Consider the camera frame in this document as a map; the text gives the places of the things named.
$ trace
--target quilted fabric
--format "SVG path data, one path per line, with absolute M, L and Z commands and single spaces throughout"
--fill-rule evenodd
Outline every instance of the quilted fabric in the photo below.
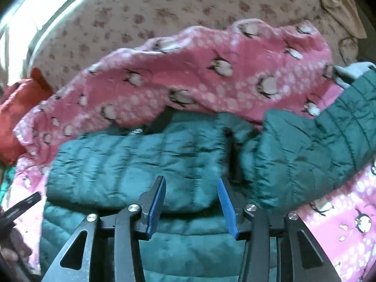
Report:
M 140 243 L 146 280 L 236 281 L 244 243 L 227 233 L 218 178 L 228 172 L 244 179 L 237 189 L 269 212 L 323 197 L 376 152 L 375 88 L 376 72 L 370 70 L 315 120 L 271 110 L 262 132 L 231 114 L 178 112 L 157 119 L 154 125 L 162 126 L 144 135 L 111 128 L 65 143 L 47 185 L 42 271 L 86 214 L 135 202 L 162 174 L 164 213 L 152 240 Z M 225 127 L 234 132 L 231 154 Z
M 241 154 L 253 201 L 285 213 L 360 171 L 376 153 L 375 88 L 376 73 L 370 70 L 314 120 L 268 111 L 259 144 L 246 142 Z

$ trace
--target black tool handle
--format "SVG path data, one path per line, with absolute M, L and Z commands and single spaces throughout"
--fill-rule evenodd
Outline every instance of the black tool handle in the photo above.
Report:
M 0 238 L 7 237 L 11 229 L 15 226 L 14 220 L 24 214 L 42 198 L 40 192 L 30 195 L 28 198 L 16 203 L 4 214 L 0 215 Z
M 268 282 L 270 267 L 270 236 L 268 216 L 253 206 L 253 212 L 244 208 L 245 216 L 250 216 L 252 232 L 246 240 L 243 262 L 238 282 Z
M 99 217 L 88 215 L 52 262 L 42 282 L 103 282 L 101 266 L 94 264 Z
M 133 232 L 133 224 L 141 215 L 136 211 L 121 210 L 115 220 L 114 237 L 114 282 L 145 282 L 140 253 L 140 244 Z
M 287 238 L 281 256 L 291 257 L 290 270 L 282 270 L 283 282 L 341 282 L 334 266 L 301 218 L 294 212 L 285 216 Z

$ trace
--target crumpled clothing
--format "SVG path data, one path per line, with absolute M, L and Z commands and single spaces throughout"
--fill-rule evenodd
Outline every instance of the crumpled clothing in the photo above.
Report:
M 355 38 L 367 38 L 354 0 L 321 0 L 323 8 Z
M 36 68 L 30 78 L 22 79 L 5 90 L 0 105 L 0 160 L 6 165 L 15 164 L 18 157 L 25 153 L 25 148 L 12 132 L 14 127 L 31 108 L 52 94 L 51 87 Z
M 314 117 L 342 92 L 332 77 L 322 35 L 309 23 L 272 28 L 241 20 L 227 30 L 190 27 L 178 35 L 119 49 L 83 70 L 32 109 L 14 132 L 27 149 L 17 163 L 10 206 L 45 194 L 59 146 L 116 122 L 135 128 L 165 106 L 206 113 L 231 112 L 261 125 L 268 109 Z M 45 197 L 17 221 L 38 265 Z

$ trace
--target orange cloth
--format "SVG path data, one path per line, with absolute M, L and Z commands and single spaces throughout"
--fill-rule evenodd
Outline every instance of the orange cloth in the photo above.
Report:
M 53 95 L 39 69 L 31 71 L 30 78 L 22 79 L 8 87 L 0 105 L 0 160 L 7 165 L 16 163 L 25 153 L 13 134 L 13 129 L 22 117 L 41 101 Z

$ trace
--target pink fleece blanket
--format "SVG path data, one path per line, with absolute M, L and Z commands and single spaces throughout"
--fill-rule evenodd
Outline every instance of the pink fleece blanket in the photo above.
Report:
M 10 204 L 35 191 L 45 194 L 51 162 L 65 141 L 113 121 L 138 126 L 167 105 L 231 112 L 256 125 L 262 124 L 266 110 L 275 108 L 314 117 L 341 93 L 330 80 L 331 63 L 327 44 L 309 22 L 272 28 L 260 20 L 241 20 L 225 31 L 190 27 L 134 50 L 117 50 L 83 70 L 16 126 L 27 154 L 18 160 Z M 356 281 L 376 255 L 375 209 L 368 205 L 375 182 L 368 167 L 328 200 L 298 211 L 344 281 Z M 36 205 L 17 222 L 33 249 L 34 268 L 43 206 Z

